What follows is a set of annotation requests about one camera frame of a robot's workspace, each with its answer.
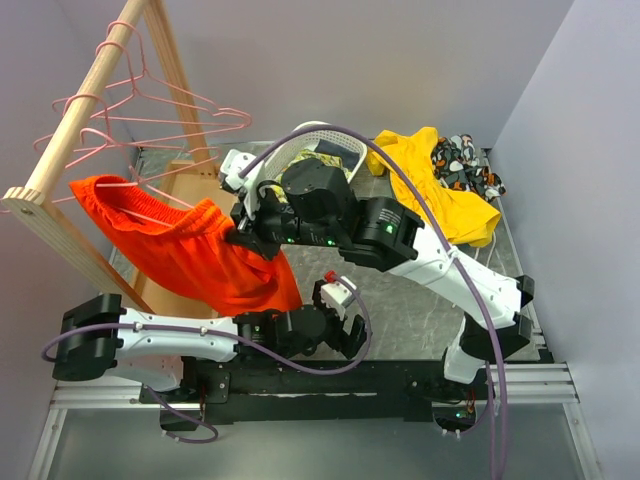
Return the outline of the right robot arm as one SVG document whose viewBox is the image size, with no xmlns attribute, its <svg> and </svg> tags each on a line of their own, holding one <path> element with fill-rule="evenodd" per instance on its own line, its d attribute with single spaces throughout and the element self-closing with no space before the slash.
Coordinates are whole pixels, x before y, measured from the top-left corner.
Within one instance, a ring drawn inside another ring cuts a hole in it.
<svg viewBox="0 0 640 480">
<path fill-rule="evenodd" d="M 392 198 L 357 198 L 338 167 L 307 159 L 273 180 L 253 159 L 232 152 L 220 168 L 223 189 L 239 199 L 228 241 L 268 260 L 283 245 L 335 248 L 347 262 L 404 277 L 459 306 L 463 321 L 437 376 L 445 396 L 462 397 L 477 371 L 496 363 L 491 329 L 501 358 L 529 343 L 532 322 L 521 310 L 534 296 L 531 277 L 503 276 L 445 248 L 432 227 Z"/>
</svg>

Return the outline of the orange mesh shorts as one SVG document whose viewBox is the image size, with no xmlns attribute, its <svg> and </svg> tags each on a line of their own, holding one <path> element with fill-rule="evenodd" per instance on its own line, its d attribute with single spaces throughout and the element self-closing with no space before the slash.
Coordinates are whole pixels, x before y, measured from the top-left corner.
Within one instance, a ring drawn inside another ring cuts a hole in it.
<svg viewBox="0 0 640 480">
<path fill-rule="evenodd" d="M 203 302 L 223 316 L 302 306 L 295 276 L 283 253 L 265 260 L 231 245 L 232 220 L 209 198 L 183 210 L 166 226 L 123 222 L 94 224 L 143 274 L 161 287 Z"/>
</svg>

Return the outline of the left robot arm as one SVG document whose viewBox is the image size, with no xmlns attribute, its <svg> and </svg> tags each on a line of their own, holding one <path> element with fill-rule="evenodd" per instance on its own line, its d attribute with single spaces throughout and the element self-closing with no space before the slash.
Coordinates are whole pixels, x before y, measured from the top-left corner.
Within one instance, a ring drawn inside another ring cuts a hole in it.
<svg viewBox="0 0 640 480">
<path fill-rule="evenodd" d="M 364 360 L 371 327 L 367 312 L 344 328 L 346 309 L 358 300 L 349 280 L 317 282 L 313 301 L 295 310 L 245 312 L 211 319 L 171 317 L 126 308 L 118 294 L 103 294 L 64 313 L 58 337 L 43 349 L 57 381 L 119 377 L 188 401 L 199 377 L 183 367 L 185 357 L 227 363 L 257 353 L 287 366 L 321 344 L 355 368 Z"/>
</svg>

